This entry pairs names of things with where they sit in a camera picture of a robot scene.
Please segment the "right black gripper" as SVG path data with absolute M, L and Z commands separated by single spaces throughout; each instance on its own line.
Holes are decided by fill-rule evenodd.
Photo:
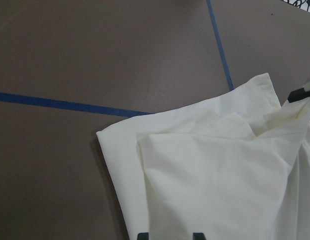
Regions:
M 288 102 L 293 103 L 310 97 L 310 83 L 304 87 L 292 91 L 288 96 Z

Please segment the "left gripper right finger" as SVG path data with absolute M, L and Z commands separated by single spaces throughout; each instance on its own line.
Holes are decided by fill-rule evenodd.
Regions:
M 202 232 L 194 232 L 192 234 L 192 239 L 193 240 L 206 240 L 206 236 Z

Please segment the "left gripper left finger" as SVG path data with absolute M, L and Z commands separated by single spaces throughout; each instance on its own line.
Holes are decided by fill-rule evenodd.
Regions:
M 138 233 L 137 240 L 149 240 L 149 233 L 148 232 Z

